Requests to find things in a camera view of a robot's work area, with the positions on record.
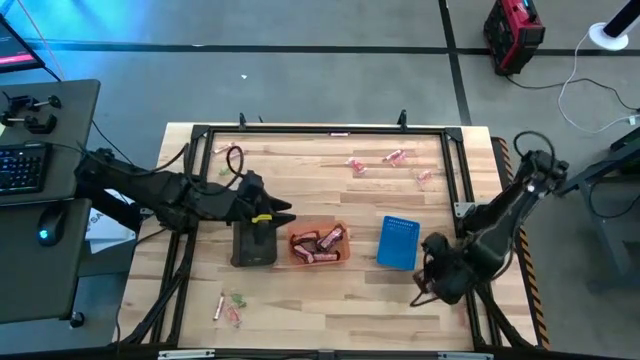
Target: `computer mouse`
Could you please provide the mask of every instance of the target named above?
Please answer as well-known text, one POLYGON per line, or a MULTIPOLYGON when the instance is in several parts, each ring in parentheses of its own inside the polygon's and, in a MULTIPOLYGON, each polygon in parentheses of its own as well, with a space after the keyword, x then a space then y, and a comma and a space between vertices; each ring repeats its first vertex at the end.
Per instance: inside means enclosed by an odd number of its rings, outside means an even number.
POLYGON ((67 207, 64 202, 52 204, 42 212, 36 234, 40 245, 53 246, 62 239, 66 218, 67 207))

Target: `gray floor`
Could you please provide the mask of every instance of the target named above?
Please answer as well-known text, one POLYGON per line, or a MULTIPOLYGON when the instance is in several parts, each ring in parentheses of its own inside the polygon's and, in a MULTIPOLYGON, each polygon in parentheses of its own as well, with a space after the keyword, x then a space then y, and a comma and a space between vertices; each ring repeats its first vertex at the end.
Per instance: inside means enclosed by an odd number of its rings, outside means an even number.
MULTIPOLYGON (((544 48, 570 49, 589 24, 606 20, 624 0, 538 0, 547 26, 544 48)), ((444 46, 436 0, 25 0, 50 39, 156 44, 444 46)), ((450 0, 460 47, 483 47, 482 21, 491 0, 450 0)), ((35 37, 20 8, 8 19, 35 37)), ((632 33, 631 48, 640 48, 632 33)), ((445 55, 229 54, 56 52, 68 79, 97 78, 102 91, 95 120, 136 163, 153 166, 169 121, 390 123, 406 108, 412 124, 460 124, 445 55)), ((45 61, 52 64, 46 53, 45 61)), ((580 58, 578 77, 616 87, 640 106, 640 59, 580 58)), ((484 56, 461 56, 474 125, 510 140, 525 129, 544 131, 571 173, 600 159, 629 132, 618 125, 592 136, 569 126, 556 108, 558 89, 527 91, 495 76, 484 56)), ((545 85, 566 79, 570 57, 536 57, 515 79, 545 85)), ((49 81, 43 71, 0 77, 1 83, 49 81)), ((567 110, 596 129, 625 116, 612 93, 579 84, 567 91, 567 110)), ((92 133, 90 144, 105 143, 92 133)), ((531 145, 542 146, 531 142, 531 145)), ((552 347, 556 350, 640 358, 638 291, 593 295, 589 279, 607 276, 577 194, 549 198, 526 224, 552 347)), ((92 259, 126 271, 126 250, 92 259), (118 259, 117 265, 109 265, 118 259)), ((56 321, 0 326, 0 352, 86 347, 111 339, 122 273, 83 279, 77 308, 89 320, 69 330, 56 321)))

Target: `black desk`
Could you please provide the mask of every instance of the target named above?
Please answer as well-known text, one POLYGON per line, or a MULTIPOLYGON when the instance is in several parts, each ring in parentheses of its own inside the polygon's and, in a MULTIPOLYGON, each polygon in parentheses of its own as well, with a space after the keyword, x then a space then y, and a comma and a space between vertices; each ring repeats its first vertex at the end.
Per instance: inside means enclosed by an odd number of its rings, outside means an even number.
POLYGON ((91 201, 66 201, 60 242, 44 247, 37 222, 47 204, 0 207, 0 324, 69 316, 91 201))
MULTIPOLYGON (((43 106, 37 113, 24 111, 18 115, 22 117, 31 113, 40 121, 44 121, 49 114, 55 115, 58 118, 58 124, 51 134, 34 135, 21 124, 16 124, 5 128, 0 134, 0 145, 46 141, 74 148, 78 147, 78 143, 85 146, 99 90, 98 80, 0 86, 0 92, 4 91, 9 96, 31 95, 39 101, 46 101, 50 95, 56 95, 62 102, 61 109, 43 106)), ((0 94, 0 112, 6 108, 7 101, 0 94)), ((54 146, 44 191, 38 194, 0 196, 0 206, 72 198, 77 185, 73 170, 80 163, 81 157, 82 155, 77 151, 54 146)))

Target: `white cable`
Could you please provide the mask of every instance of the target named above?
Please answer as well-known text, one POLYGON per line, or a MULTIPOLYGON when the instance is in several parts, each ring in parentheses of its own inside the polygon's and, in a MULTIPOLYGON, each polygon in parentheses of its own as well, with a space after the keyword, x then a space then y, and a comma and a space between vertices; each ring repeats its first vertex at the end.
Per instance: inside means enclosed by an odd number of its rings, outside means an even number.
POLYGON ((38 33, 38 36, 40 36, 40 40, 42 40, 42 42, 44 43, 44 46, 47 48, 47 51, 49 52, 49 55, 51 56, 51 59, 53 60, 54 64, 56 64, 56 68, 58 69, 58 72, 60 73, 60 79, 62 79, 64 81, 64 72, 62 71, 62 67, 60 66, 60 63, 58 63, 58 59, 53 54, 53 51, 51 51, 51 47, 49 47, 49 43, 47 42, 47 40, 44 39, 44 36, 40 32, 40 29, 38 28, 38 25, 36 25, 36 22, 33 21, 33 18, 31 17, 31 14, 29 14, 29 11, 27 11, 27 8, 24 7, 24 4, 22 3, 22 0, 18 0, 18 4, 22 8, 22 11, 24 11, 24 14, 27 15, 27 18, 31 22, 31 25, 33 26, 33 28, 36 29, 36 32, 38 33))
POLYGON ((630 115, 630 116, 625 116, 625 117, 616 119, 616 120, 612 121, 611 123, 609 123, 608 125, 606 125, 605 127, 601 128, 599 130, 593 131, 593 130, 585 129, 585 128, 581 127, 580 125, 576 124, 573 120, 569 119, 567 114, 564 112, 564 109, 562 108, 562 96, 564 95, 564 91, 567 88, 567 85, 569 85, 569 83, 571 82, 573 77, 576 75, 576 71, 578 70, 578 49, 580 49, 580 45, 582 45, 582 43, 587 38, 587 36, 589 36, 589 32, 588 31, 582 37, 582 39, 578 42, 578 45, 576 46, 576 50, 573 53, 573 71, 571 72, 571 76, 569 76, 567 81, 565 81, 564 84, 562 85, 562 90, 560 90, 560 95, 558 96, 558 109, 560 110, 560 113, 562 113, 562 117, 564 117, 564 119, 567 120, 569 122, 569 124, 573 125, 576 129, 584 131, 584 132, 589 133, 589 134, 598 134, 598 133, 601 133, 601 132, 607 130, 611 126, 613 126, 613 125, 615 125, 615 124, 617 124, 617 123, 619 123, 621 121, 630 121, 635 116, 634 115, 630 115))

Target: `keyboard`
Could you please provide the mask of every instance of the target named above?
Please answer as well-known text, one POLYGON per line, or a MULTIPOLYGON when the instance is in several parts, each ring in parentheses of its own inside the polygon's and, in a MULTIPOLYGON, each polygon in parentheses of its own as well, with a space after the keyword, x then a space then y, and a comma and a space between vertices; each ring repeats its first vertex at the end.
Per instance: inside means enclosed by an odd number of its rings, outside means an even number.
POLYGON ((48 143, 0 146, 0 196, 41 192, 50 154, 48 143))

